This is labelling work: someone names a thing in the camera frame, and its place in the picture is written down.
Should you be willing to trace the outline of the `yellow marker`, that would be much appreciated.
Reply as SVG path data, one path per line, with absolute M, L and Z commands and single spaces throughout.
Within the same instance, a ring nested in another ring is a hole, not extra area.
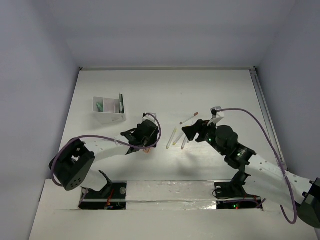
M 181 131 L 179 135 L 176 137 L 176 139 L 173 141 L 172 145 L 175 146 L 179 142 L 179 140 L 182 138 L 183 135 L 184 135 L 184 132 Z

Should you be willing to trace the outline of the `pink white marker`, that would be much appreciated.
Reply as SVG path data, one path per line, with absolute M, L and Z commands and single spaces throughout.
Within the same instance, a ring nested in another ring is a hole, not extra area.
M 188 138 L 185 136 L 182 142 L 182 145 L 180 147 L 181 150 L 183 150 L 185 148 L 186 143 L 188 142 Z

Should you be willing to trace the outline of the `orange correction tape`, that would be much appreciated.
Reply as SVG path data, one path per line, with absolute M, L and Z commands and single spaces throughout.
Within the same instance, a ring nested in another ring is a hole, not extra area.
M 147 149 L 144 149 L 143 152 L 144 152 L 144 153 L 149 153 L 150 150 L 151 150 L 151 148 L 147 148 Z

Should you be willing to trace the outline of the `brown white marker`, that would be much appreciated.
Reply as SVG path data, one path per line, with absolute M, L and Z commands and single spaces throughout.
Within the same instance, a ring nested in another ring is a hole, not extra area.
M 183 124 L 187 123 L 188 121 L 190 121 L 191 119 L 196 117 L 198 114 L 199 114 L 198 112 L 195 112 L 195 113 L 189 115 L 186 119 L 182 120 L 179 124 L 183 125 Z

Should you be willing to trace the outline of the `yellow-green highlighter pen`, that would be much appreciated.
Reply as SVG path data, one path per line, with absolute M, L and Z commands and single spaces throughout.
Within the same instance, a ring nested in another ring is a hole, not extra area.
M 169 138 L 168 142 L 167 142 L 167 145 L 166 145 L 166 149 L 167 149 L 167 150 L 170 148 L 170 146 L 171 146 L 171 144 L 172 144 L 172 141 L 173 141 L 173 138 L 174 138 L 174 136 L 175 136 L 176 132 L 177 132 L 177 128 L 175 127 L 175 128 L 173 129 L 173 131 L 172 131 L 172 134 L 171 134 L 171 136 L 170 136 L 170 138 Z

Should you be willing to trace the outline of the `green ink pen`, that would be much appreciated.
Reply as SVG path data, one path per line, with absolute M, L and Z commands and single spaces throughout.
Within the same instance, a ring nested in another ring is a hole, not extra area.
M 124 114 L 125 113 L 125 108 L 124 108 L 124 98 L 123 98 L 123 94 L 119 94 L 119 109 L 120 109 L 120 113 Z

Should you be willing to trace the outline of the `green correction tape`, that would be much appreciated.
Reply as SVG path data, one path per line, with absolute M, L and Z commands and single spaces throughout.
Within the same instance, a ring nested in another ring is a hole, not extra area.
M 104 106 L 101 102 L 96 103 L 97 111 L 103 113 L 104 112 Z

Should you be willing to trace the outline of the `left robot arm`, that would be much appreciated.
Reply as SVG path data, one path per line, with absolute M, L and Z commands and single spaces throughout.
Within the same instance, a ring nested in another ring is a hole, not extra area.
M 53 183 L 72 191 L 78 187 L 85 195 L 100 198 L 110 196 L 113 182 L 102 171 L 94 171 L 92 165 L 116 156 L 127 156 L 141 150 L 155 148 L 162 135 L 158 120 L 146 116 L 135 128 L 117 137 L 82 135 L 72 138 L 49 163 Z

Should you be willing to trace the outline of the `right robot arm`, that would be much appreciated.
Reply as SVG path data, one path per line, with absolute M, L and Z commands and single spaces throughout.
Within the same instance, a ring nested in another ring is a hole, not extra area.
M 320 227 L 320 180 L 300 177 L 273 164 L 238 142 L 230 126 L 198 120 L 182 128 L 189 141 L 207 142 L 237 174 L 230 182 L 235 196 L 257 195 L 286 208 L 293 208 L 307 225 Z

